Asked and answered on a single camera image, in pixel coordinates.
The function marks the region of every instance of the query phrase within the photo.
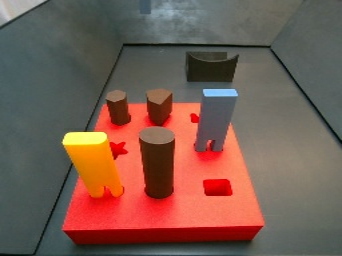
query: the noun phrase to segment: gray arch block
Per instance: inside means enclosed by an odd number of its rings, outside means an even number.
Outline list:
[[[227,59],[227,52],[187,52],[187,81],[233,82],[238,59]]]
[[[238,92],[235,89],[204,89],[200,103],[200,118],[198,124],[195,150],[207,150],[211,140],[211,150],[222,151],[234,112]]]

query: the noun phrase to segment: brown pentagonal prism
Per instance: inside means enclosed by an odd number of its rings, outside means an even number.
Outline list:
[[[156,125],[163,125],[172,111],[172,92],[155,89],[146,92],[146,97],[150,120]]]
[[[146,194],[166,198],[174,192],[175,134],[164,127],[148,127],[139,133]]]
[[[107,107],[111,116],[111,122],[116,125],[124,125],[131,122],[131,115],[128,113],[127,95],[120,90],[108,92]]]

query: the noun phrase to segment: blue block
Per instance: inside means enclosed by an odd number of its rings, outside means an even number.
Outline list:
[[[223,150],[237,98],[235,89],[203,90],[195,142],[198,152],[207,150],[210,140],[212,141],[211,150]]]

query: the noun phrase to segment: block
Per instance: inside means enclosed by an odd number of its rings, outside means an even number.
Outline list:
[[[203,90],[195,142],[198,152],[207,150],[208,141],[212,151],[223,150],[237,98],[235,89]]]
[[[187,52],[188,82],[233,82],[239,55],[227,59],[227,52]]]
[[[198,103],[174,103],[166,123],[176,138],[174,193],[155,199],[144,193],[139,132],[152,126],[146,104],[130,104],[135,117],[128,126],[114,126],[104,106],[95,130],[110,141],[126,141],[128,154],[116,165],[124,184],[123,196],[88,196],[79,179],[63,224],[76,244],[199,242],[251,240],[265,225],[249,171],[233,127],[220,152],[196,152],[196,124],[190,114]]]
[[[111,122],[116,125],[124,125],[131,121],[128,113],[127,95],[120,90],[114,90],[106,96],[107,107],[111,115]]]
[[[147,112],[154,124],[163,125],[172,112],[172,92],[155,89],[146,92]]]
[[[166,198],[174,192],[175,134],[163,127],[147,127],[139,133],[146,194]]]
[[[104,187],[108,187],[112,195],[119,197],[123,194],[123,186],[107,134],[70,132],[64,136],[63,145],[91,197],[100,198]]]

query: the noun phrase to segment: star-shaped cutout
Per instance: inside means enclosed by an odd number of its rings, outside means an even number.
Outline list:
[[[116,159],[119,155],[126,155],[128,153],[128,151],[123,148],[124,145],[126,145],[126,142],[120,142],[118,144],[114,142],[110,142],[114,159]]]
[[[195,113],[190,114],[191,123],[199,123],[199,116]]]

